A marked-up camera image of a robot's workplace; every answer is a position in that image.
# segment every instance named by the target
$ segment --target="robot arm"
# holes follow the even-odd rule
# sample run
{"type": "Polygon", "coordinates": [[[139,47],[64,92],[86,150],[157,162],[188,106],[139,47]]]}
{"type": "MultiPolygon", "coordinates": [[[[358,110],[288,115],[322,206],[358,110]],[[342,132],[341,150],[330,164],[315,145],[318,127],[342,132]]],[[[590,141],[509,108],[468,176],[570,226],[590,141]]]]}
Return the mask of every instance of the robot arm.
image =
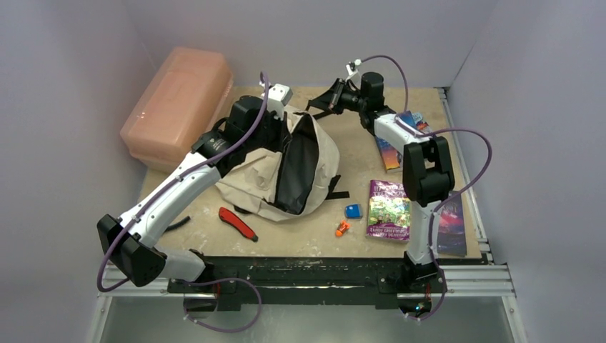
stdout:
{"type": "Polygon", "coordinates": [[[383,76],[364,73],[359,89],[352,80],[358,74],[358,60],[347,67],[348,78],[337,79],[331,88],[308,102],[324,113],[342,114],[345,109],[359,115],[360,124],[373,136],[392,145],[402,154],[402,183],[411,200],[410,242],[404,256],[406,283],[433,277],[439,220],[431,220],[440,202],[454,189],[455,177],[448,141],[443,137],[426,136],[401,119],[402,115],[384,104],[383,76]],[[433,166],[426,166],[426,161],[433,166]]]}
{"type": "MultiPolygon", "coordinates": [[[[133,284],[142,287],[157,277],[195,282],[205,279],[205,270],[212,273],[201,253],[165,249],[158,247],[157,242],[196,197],[241,164],[249,151],[276,140],[275,135],[281,133],[283,125],[280,114],[292,93],[289,87],[276,84],[267,85],[262,96],[267,106],[255,96],[243,96],[236,101],[229,118],[219,121],[211,131],[203,134],[183,162],[149,196],[117,219],[106,214],[99,220],[97,231],[106,257],[111,250],[108,259],[133,284]],[[252,129],[254,121],[257,126],[252,129]],[[233,149],[234,144],[249,132],[242,145],[233,149]],[[206,164],[209,159],[214,163],[206,164]]],[[[97,283],[102,292],[114,288],[107,289],[100,282],[99,276],[97,283]]]]}

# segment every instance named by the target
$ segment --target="white wall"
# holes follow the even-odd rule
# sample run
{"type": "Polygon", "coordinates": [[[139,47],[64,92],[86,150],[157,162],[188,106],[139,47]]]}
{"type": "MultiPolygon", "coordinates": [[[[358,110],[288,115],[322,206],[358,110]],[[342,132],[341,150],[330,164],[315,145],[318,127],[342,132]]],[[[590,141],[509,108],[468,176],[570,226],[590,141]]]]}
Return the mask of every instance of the white wall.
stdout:
{"type": "MultiPolygon", "coordinates": [[[[494,163],[477,193],[531,342],[603,342],[606,2],[499,1],[449,93],[494,163]]],[[[478,139],[462,140],[471,170],[478,139]]]]}
{"type": "MultiPolygon", "coordinates": [[[[237,84],[259,70],[285,84],[329,86],[373,54],[402,63],[413,86],[449,86],[497,0],[124,0],[155,63],[173,46],[220,51],[237,84]]],[[[401,86],[389,62],[372,62],[401,86]]]]}
{"type": "Polygon", "coordinates": [[[3,342],[84,342],[96,221],[144,169],[119,129],[153,68],[119,0],[0,1],[3,342]]]}

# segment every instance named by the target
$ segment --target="colorful book cover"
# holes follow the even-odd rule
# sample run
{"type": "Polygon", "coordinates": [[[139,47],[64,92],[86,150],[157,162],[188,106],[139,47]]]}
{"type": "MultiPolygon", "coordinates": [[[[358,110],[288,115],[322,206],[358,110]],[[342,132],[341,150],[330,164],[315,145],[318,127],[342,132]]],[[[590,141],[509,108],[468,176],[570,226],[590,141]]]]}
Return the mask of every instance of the colorful book cover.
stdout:
{"type": "Polygon", "coordinates": [[[389,145],[387,141],[379,137],[375,137],[374,140],[377,141],[377,148],[379,148],[383,165],[385,165],[385,171],[388,173],[402,171],[402,154],[389,145]]]}
{"type": "Polygon", "coordinates": [[[463,201],[460,195],[442,208],[437,234],[437,251],[457,256],[467,254],[463,201]]]}
{"type": "MultiPolygon", "coordinates": [[[[410,201],[402,184],[371,180],[366,235],[398,242],[410,240],[410,201]]],[[[467,254],[461,196],[455,197],[442,209],[437,251],[461,257],[467,254]]]]}
{"type": "MultiPolygon", "coordinates": [[[[398,118],[412,127],[417,127],[417,129],[423,133],[432,131],[429,124],[423,120],[423,115],[420,112],[411,113],[410,111],[407,111],[406,113],[398,115],[398,118]]],[[[377,148],[379,148],[383,165],[385,165],[385,171],[387,173],[400,172],[402,170],[402,155],[393,146],[387,143],[387,141],[380,139],[379,137],[375,137],[374,139],[377,141],[377,148]]]]}
{"type": "Polygon", "coordinates": [[[368,237],[408,242],[410,239],[410,202],[398,182],[370,181],[368,237]]]}

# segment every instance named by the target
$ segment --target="red utility knife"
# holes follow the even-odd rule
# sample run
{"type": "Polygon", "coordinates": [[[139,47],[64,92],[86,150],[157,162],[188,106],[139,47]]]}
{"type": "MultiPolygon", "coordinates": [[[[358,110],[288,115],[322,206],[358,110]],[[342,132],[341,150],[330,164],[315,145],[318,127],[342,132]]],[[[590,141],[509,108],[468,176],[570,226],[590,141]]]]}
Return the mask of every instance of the red utility knife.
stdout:
{"type": "Polygon", "coordinates": [[[259,237],[254,234],[254,231],[252,231],[252,229],[246,225],[242,219],[225,207],[221,207],[219,209],[219,219],[221,219],[222,222],[232,225],[240,234],[242,234],[242,236],[252,240],[253,242],[259,240],[259,237]]]}

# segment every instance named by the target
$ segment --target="backpack strap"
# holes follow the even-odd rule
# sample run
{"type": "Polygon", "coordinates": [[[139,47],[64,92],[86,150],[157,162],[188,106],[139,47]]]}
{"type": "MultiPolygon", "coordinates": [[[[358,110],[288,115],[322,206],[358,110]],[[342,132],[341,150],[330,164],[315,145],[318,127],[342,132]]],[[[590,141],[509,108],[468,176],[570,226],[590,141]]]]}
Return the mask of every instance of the backpack strap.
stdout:
{"type": "Polygon", "coordinates": [[[246,209],[243,209],[241,207],[238,207],[236,205],[234,205],[234,211],[238,212],[238,213],[242,213],[242,214],[251,214],[252,212],[247,211],[246,209]]]}
{"type": "Polygon", "coordinates": [[[313,117],[314,117],[314,119],[318,120],[318,119],[324,118],[325,116],[329,116],[331,114],[333,114],[333,113],[332,112],[328,112],[328,111],[323,111],[322,113],[314,114],[313,117]]]}
{"type": "Polygon", "coordinates": [[[341,175],[335,175],[330,180],[330,184],[328,185],[328,194],[326,195],[326,200],[349,198],[349,192],[347,192],[347,191],[344,191],[344,192],[335,192],[334,191],[334,188],[337,186],[337,182],[339,182],[340,179],[341,179],[341,175]]]}

